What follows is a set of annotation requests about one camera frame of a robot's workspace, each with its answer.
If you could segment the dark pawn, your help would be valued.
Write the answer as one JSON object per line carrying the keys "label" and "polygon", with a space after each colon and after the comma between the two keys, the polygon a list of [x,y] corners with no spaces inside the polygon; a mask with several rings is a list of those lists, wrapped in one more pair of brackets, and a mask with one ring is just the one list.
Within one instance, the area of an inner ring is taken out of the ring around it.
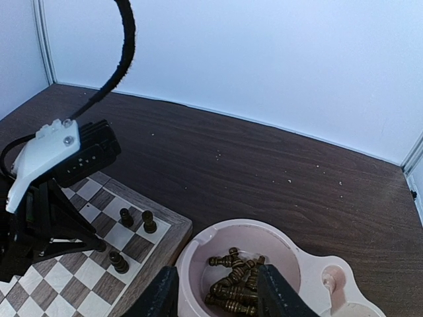
{"label": "dark pawn", "polygon": [[131,228],[134,225],[134,219],[128,209],[122,208],[120,210],[120,222],[126,228]]}

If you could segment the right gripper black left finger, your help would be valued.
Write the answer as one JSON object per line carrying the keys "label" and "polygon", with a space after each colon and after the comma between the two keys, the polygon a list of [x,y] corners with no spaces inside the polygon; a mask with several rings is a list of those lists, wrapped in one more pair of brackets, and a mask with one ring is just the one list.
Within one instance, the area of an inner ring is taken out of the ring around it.
{"label": "right gripper black left finger", "polygon": [[153,278],[123,317],[177,317],[179,276],[175,266],[165,266]]}

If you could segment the dark chess piece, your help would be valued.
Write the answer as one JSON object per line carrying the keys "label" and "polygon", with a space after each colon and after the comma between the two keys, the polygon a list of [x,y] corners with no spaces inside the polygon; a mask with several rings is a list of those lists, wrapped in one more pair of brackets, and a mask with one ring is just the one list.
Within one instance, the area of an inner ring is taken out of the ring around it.
{"label": "dark chess piece", "polygon": [[157,223],[151,211],[145,210],[141,214],[141,218],[143,220],[143,229],[147,234],[153,234],[157,231]]}
{"label": "dark chess piece", "polygon": [[129,263],[123,258],[121,254],[116,251],[111,251],[108,255],[110,263],[114,270],[119,274],[125,274],[129,271]]}

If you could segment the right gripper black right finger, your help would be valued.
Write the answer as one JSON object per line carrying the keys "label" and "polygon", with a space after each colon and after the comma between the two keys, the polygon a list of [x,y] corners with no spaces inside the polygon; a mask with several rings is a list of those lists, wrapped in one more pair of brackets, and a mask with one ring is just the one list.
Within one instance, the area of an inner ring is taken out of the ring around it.
{"label": "right gripper black right finger", "polygon": [[319,317],[272,264],[259,267],[257,290],[257,316]]}

